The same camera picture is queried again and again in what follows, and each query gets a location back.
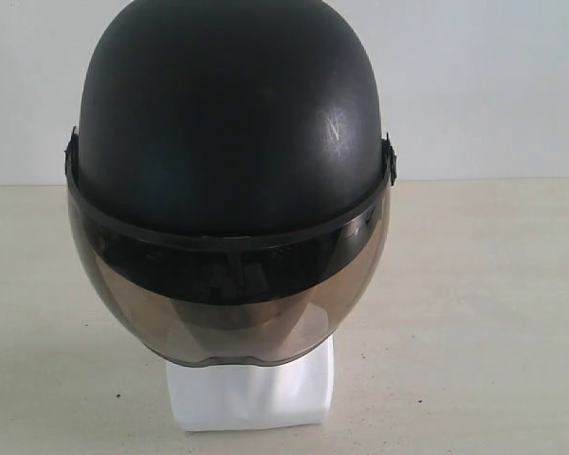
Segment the white mannequin head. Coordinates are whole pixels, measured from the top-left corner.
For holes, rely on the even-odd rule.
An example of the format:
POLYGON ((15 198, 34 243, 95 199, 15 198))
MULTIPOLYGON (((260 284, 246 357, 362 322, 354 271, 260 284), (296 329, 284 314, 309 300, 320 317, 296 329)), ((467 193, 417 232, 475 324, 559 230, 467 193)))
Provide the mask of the white mannequin head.
POLYGON ((174 420, 189 432, 319 424, 333 397, 334 339, 273 367, 192 368, 168 360, 166 378, 174 420))

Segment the black helmet with visor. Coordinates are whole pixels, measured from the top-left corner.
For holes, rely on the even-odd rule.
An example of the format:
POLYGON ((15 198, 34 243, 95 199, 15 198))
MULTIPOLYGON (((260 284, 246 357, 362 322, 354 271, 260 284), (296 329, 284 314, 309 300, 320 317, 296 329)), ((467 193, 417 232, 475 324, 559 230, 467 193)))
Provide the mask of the black helmet with visor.
POLYGON ((175 364, 279 366, 372 279, 395 155, 357 34, 322 1, 134 1, 65 151, 102 302, 175 364))

